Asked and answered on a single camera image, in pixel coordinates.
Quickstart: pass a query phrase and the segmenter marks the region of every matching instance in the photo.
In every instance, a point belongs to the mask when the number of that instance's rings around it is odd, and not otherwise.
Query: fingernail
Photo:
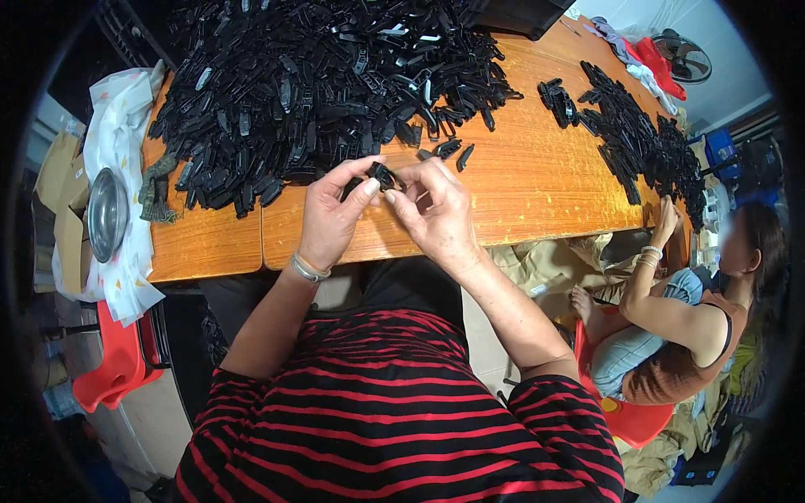
[[[367,196],[374,196],[380,190],[380,182],[376,178],[370,178],[369,182],[363,186],[363,192],[366,192]]]

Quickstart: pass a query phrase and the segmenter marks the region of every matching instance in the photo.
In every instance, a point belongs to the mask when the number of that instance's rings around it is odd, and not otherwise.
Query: brown tank top
[[[708,367],[693,361],[691,350],[669,342],[623,378],[623,396],[635,405],[678,403],[699,393],[713,382],[735,352],[746,327],[748,313],[721,294],[707,290],[700,304],[718,307],[727,315],[727,341],[721,356]]]

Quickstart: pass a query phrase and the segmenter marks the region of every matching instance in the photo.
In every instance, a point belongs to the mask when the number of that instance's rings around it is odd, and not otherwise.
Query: hand
[[[441,159],[395,172],[407,193],[386,191],[386,199],[411,238],[434,262],[455,278],[481,262],[475,241],[469,191]]]
[[[344,187],[354,177],[363,175],[372,163],[384,163],[382,155],[344,161],[324,178],[311,183],[304,199],[302,239],[299,255],[318,270],[327,272],[336,265],[355,234],[355,224],[367,204],[379,205],[375,197],[380,182],[365,180],[341,203]]]
[[[664,196],[654,208],[654,236],[663,245],[671,234],[684,222],[682,212],[674,205],[671,196]]]

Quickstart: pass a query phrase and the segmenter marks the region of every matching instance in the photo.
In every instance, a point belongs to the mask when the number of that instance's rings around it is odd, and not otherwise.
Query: bare foot
[[[587,341],[590,344],[598,344],[608,334],[603,333],[605,325],[604,313],[598,307],[592,295],[584,288],[575,285],[570,292],[570,304],[581,318],[584,330],[587,332]]]

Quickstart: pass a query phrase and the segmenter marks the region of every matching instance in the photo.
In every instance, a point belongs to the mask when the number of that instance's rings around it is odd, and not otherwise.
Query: green cloth
[[[176,220],[176,212],[167,206],[167,177],[176,165],[176,157],[164,155],[142,174],[139,199],[143,220],[168,224]]]

